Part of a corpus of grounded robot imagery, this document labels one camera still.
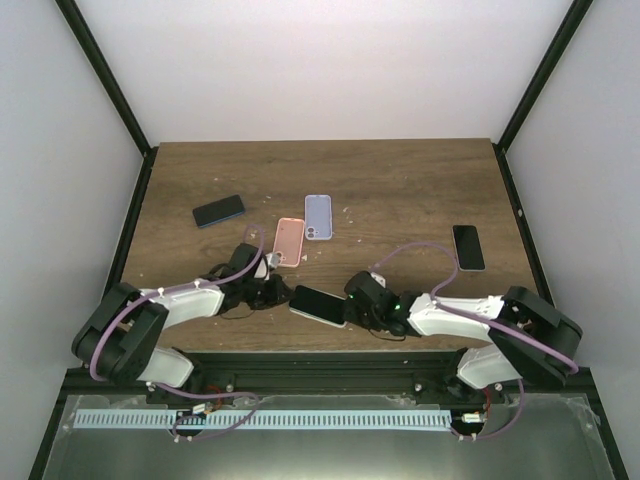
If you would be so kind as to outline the white phone case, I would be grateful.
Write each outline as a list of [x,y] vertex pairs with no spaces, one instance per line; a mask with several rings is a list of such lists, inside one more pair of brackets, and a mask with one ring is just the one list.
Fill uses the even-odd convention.
[[346,326],[346,321],[341,317],[340,312],[334,311],[332,309],[305,309],[289,307],[289,310],[292,313],[302,316],[306,319],[313,320],[335,328],[344,328]]

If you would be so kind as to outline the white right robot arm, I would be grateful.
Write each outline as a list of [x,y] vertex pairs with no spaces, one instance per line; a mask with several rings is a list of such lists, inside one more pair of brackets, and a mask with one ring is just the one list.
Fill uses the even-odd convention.
[[345,321],[394,336],[438,335],[483,341],[461,354],[444,378],[447,396],[458,403],[496,383],[524,380],[562,388],[578,372],[574,356],[582,329],[524,287],[480,299],[432,297],[386,288],[355,288],[342,307]]

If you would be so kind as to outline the teal black phone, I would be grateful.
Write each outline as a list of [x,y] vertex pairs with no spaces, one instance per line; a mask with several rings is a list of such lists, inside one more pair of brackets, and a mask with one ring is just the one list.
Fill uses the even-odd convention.
[[298,285],[294,292],[295,295],[289,301],[289,307],[305,309],[332,309],[334,311],[339,311],[343,318],[343,307],[345,303],[343,298],[303,285]]

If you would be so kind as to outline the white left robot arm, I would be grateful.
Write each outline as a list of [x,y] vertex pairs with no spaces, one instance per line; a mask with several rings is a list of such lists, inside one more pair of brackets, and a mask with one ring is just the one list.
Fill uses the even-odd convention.
[[72,354],[98,381],[163,385],[181,403],[194,403],[203,395],[205,381],[185,354],[158,346],[161,334],[242,305],[261,311],[286,303],[293,290],[275,273],[284,260],[282,251],[264,253],[242,243],[228,262],[186,284],[137,289],[118,283],[76,334]]

